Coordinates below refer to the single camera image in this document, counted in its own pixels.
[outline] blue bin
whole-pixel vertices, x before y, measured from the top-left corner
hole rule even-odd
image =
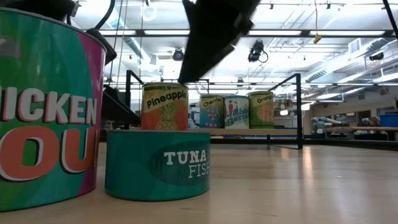
[[[398,114],[380,115],[380,127],[398,128]]]

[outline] pineapple illustration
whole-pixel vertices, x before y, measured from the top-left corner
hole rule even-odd
[[[174,122],[175,108],[174,104],[165,105],[160,109],[160,119],[156,124],[158,130],[176,130],[177,125]]]

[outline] shelf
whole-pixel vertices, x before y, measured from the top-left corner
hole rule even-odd
[[[195,128],[191,132],[210,133],[211,135],[297,135],[296,129],[216,129]]]

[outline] blue can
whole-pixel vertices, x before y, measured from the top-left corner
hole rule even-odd
[[[200,97],[200,128],[222,128],[224,121],[224,98],[220,95]]]

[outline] pineapple can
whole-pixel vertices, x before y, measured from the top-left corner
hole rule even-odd
[[[274,93],[255,91],[249,94],[250,128],[274,128]]]
[[[188,88],[178,83],[143,86],[141,126],[146,130],[186,130]]]
[[[200,128],[223,127],[224,98],[220,95],[200,96]]]

